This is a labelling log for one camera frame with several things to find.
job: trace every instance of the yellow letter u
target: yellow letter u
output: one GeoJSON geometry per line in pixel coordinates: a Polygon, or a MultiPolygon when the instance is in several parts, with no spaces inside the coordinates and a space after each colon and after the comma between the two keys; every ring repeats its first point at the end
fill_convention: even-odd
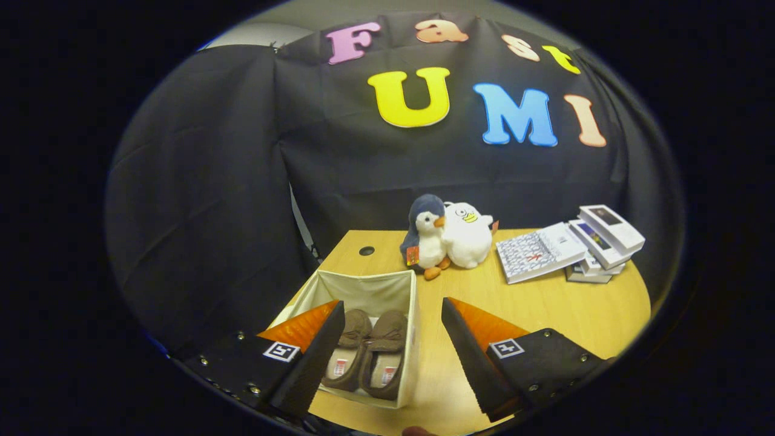
{"type": "Polygon", "coordinates": [[[450,70],[441,67],[420,68],[417,75],[425,79],[431,102],[425,109],[410,109],[404,100],[401,84],[407,75],[403,71],[375,74],[367,81],[377,94],[377,108],[382,119],[398,127],[422,127],[436,124],[450,112],[450,95],[444,78],[450,70]]]}

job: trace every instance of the penguin plush toy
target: penguin plush toy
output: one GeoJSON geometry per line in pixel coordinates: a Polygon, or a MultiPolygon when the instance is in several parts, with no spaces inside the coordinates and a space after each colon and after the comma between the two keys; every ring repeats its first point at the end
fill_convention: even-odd
{"type": "Polygon", "coordinates": [[[442,242],[444,232],[444,202],[433,194],[419,196],[409,209],[409,231],[401,244],[401,255],[407,261],[407,250],[418,247],[419,262],[407,265],[421,272],[426,280],[433,280],[450,266],[442,242]]]}

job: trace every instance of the white book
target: white book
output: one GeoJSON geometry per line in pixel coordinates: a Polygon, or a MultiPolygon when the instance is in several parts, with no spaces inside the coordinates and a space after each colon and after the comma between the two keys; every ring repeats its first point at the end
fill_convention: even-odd
{"type": "Polygon", "coordinates": [[[595,259],[600,262],[604,269],[611,269],[619,264],[623,264],[630,259],[630,256],[622,256],[615,248],[600,237],[583,220],[571,220],[568,222],[573,232],[589,248],[595,259]]]}
{"type": "Polygon", "coordinates": [[[606,205],[582,206],[579,218],[624,256],[633,255],[646,242],[635,227],[606,205]]]}
{"type": "Polygon", "coordinates": [[[623,264],[616,265],[614,268],[611,269],[601,269],[598,273],[599,275],[617,275],[621,274],[622,271],[625,269],[625,265],[627,265],[627,262],[623,264]]]}
{"type": "Polygon", "coordinates": [[[587,251],[566,223],[502,240],[495,247],[509,285],[572,265],[587,251]]]}
{"type": "Polygon", "coordinates": [[[565,279],[568,282],[608,283],[612,277],[613,275],[606,274],[584,274],[584,270],[581,269],[579,264],[565,267],[565,279]]]}
{"type": "Polygon", "coordinates": [[[600,262],[594,258],[592,252],[589,250],[584,253],[584,258],[581,259],[579,265],[581,266],[581,269],[584,270],[584,274],[597,274],[600,271],[604,271],[603,266],[600,265],[600,262]]]}
{"type": "Polygon", "coordinates": [[[625,265],[626,263],[619,264],[611,269],[605,269],[603,268],[603,265],[600,265],[600,262],[594,258],[589,250],[587,250],[584,258],[579,261],[579,266],[584,270],[584,274],[586,275],[617,275],[625,269],[625,265]]]}

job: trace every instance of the stuffed animal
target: stuffed animal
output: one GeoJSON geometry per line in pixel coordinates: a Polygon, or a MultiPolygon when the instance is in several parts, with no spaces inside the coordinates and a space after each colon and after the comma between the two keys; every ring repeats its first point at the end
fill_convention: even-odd
{"type": "Polygon", "coordinates": [[[433,194],[419,196],[409,209],[409,231],[401,244],[401,255],[406,261],[407,249],[419,247],[419,263],[410,266],[426,280],[438,277],[451,263],[441,241],[444,222],[444,202],[433,194]]]}
{"type": "Polygon", "coordinates": [[[465,202],[445,202],[446,222],[442,242],[449,258],[462,268],[476,268],[492,246],[491,215],[481,215],[465,202]]]}

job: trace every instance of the storage box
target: storage box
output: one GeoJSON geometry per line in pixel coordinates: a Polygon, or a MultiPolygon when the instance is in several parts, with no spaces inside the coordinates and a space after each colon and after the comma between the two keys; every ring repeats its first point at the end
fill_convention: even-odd
{"type": "Polygon", "coordinates": [[[319,389],[376,407],[398,409],[407,405],[412,400],[419,373],[419,303],[415,272],[406,270],[390,274],[354,276],[318,270],[301,288],[295,303],[286,307],[270,327],[334,299],[344,302],[345,313],[352,309],[366,312],[372,325],[388,310],[400,310],[406,315],[408,325],[401,384],[398,387],[398,398],[394,401],[373,398],[361,388],[355,392],[347,392],[320,385],[319,389]]]}

